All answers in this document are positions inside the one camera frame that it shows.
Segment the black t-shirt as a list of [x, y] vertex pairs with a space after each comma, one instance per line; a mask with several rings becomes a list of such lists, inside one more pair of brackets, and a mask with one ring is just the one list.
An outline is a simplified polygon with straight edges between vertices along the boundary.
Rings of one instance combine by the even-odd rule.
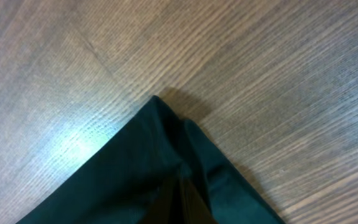
[[281, 223], [196, 123], [153, 96], [22, 223], [138, 223], [163, 182], [188, 179], [217, 223]]

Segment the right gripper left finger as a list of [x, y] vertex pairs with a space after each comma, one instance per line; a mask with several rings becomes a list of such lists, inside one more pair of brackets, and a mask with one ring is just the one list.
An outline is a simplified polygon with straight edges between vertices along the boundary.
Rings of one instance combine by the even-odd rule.
[[159, 194], [138, 224], [179, 223], [178, 180], [169, 178], [163, 182]]

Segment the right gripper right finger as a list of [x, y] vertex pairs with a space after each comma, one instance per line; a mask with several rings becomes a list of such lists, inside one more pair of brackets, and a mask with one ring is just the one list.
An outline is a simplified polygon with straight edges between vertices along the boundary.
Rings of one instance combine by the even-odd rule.
[[186, 224], [217, 224], [190, 180], [180, 181], [180, 192], [182, 214]]

